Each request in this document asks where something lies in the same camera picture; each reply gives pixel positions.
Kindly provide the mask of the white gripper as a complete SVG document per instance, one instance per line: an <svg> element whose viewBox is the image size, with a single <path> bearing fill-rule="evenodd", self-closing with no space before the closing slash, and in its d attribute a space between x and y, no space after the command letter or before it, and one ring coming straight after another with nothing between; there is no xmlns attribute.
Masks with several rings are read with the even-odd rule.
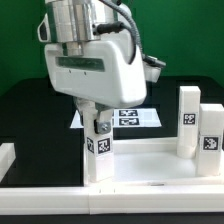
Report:
<svg viewBox="0 0 224 224"><path fill-rule="evenodd" d="M146 97L146 82L139 49L131 64L114 41L91 41L83 46L81 57L64 56L59 44L47 44L45 57L53 88L79 97L74 104L79 112L83 99L112 108L140 105ZM112 126L112 110L98 111L95 132L108 134Z"/></svg>

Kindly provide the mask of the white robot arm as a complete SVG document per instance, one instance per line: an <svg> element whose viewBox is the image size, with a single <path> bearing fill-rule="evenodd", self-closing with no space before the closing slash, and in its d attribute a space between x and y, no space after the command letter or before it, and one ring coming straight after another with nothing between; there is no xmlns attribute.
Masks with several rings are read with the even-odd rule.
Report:
<svg viewBox="0 0 224 224"><path fill-rule="evenodd" d="M52 86L75 98L97 134L111 131L115 108L135 107L146 83L166 63L145 54L135 21L121 0L45 0L38 27Z"/></svg>

